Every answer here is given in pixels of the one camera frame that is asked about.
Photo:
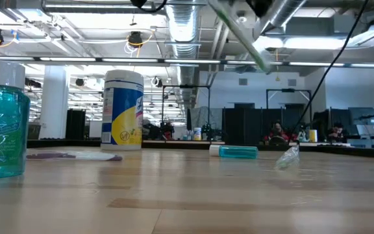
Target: ceiling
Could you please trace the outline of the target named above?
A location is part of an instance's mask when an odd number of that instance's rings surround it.
[[[83,3],[83,4],[111,4],[117,1],[103,2],[96,0],[82,1],[55,1],[55,3]],[[323,33],[318,30],[314,32],[313,27],[307,27],[301,23],[315,22],[325,20],[334,20],[334,24],[353,20],[353,13],[361,5],[361,1],[337,1],[337,0],[308,0],[294,18],[287,25],[290,33],[301,32],[302,36],[307,36],[304,32],[311,34]],[[238,10],[245,11],[246,22],[244,23],[249,34],[252,33],[255,26],[256,16],[246,5],[246,3],[236,3]],[[369,4],[369,14],[365,14],[364,21],[374,18],[374,1]],[[17,34],[17,40],[14,40],[9,46],[0,47],[0,56],[31,56],[31,57],[142,57],[142,58],[171,58],[173,56],[172,45],[166,42],[171,41],[168,30],[168,19],[163,14],[79,14],[79,13],[56,13],[36,14],[35,12],[26,12],[23,14],[26,20],[32,23],[18,23],[13,17],[8,17],[0,11],[0,28],[3,29],[5,45],[14,39],[13,33]],[[209,59],[213,41],[216,35],[216,25],[218,19],[216,14],[209,6],[201,6],[199,15],[199,59]],[[349,27],[341,29],[342,33],[326,35],[333,38],[342,39],[344,32]],[[359,25],[358,32],[364,31],[365,25]],[[125,48],[127,37],[131,31],[140,31],[145,43],[139,51],[129,51]],[[272,38],[284,39],[290,35],[274,35]],[[238,42],[235,35],[229,33],[227,43],[221,48],[221,57],[237,56],[245,53],[246,50]],[[335,50],[331,49],[292,49],[277,48],[270,50],[272,60],[280,61],[308,61],[308,62],[330,62]],[[374,62],[374,48],[356,48],[347,50],[342,58],[342,62]],[[44,65],[28,64],[25,66],[27,77],[44,85]],[[161,88],[151,84],[151,79],[158,77],[165,84],[177,84],[176,67],[145,67],[145,66],[74,66],[67,67],[71,75],[71,86],[69,96],[69,107],[75,109],[86,109],[87,116],[91,120],[100,120],[102,113],[103,89],[99,79],[105,78],[105,73],[113,69],[133,70],[142,74],[145,79],[145,102],[160,104]],[[307,75],[312,69],[281,67],[280,72],[299,72],[302,76]],[[77,86],[76,79],[84,79],[85,86]],[[37,120],[40,115],[42,89],[26,87],[27,95],[33,100],[31,119]],[[175,94],[179,93],[178,88],[172,90]],[[165,118],[174,122],[183,122],[184,113],[177,108],[177,95],[169,95],[168,102],[174,102],[173,107],[166,107]],[[160,110],[154,106],[146,105],[146,114],[150,114],[152,121],[158,121]]]

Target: computer monitor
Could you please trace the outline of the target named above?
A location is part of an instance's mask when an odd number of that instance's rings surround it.
[[[363,118],[365,116],[373,116],[373,107],[349,107],[351,115],[351,124],[353,125],[374,125],[374,117]]]

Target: white cap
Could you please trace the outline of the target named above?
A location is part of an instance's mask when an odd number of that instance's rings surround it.
[[[17,62],[0,61],[0,85],[24,89],[25,68]]]
[[[210,154],[210,156],[215,156],[215,157],[219,157],[219,149],[220,149],[220,145],[210,145],[210,148],[208,149],[208,153]]]

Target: wooden surface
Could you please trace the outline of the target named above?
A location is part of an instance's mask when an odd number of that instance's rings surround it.
[[[0,179],[0,233],[374,234],[374,159],[302,152],[299,168],[278,172],[281,152],[122,156],[29,161],[23,177]]]

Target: person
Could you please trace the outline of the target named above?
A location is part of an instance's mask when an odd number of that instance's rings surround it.
[[[276,121],[272,124],[271,132],[269,136],[265,136],[265,141],[271,140],[273,137],[282,137],[284,140],[289,140],[290,137],[285,133],[282,128],[282,124],[279,121]]]
[[[343,142],[343,125],[341,123],[334,123],[332,129],[329,129],[327,131],[327,138],[330,141]]]

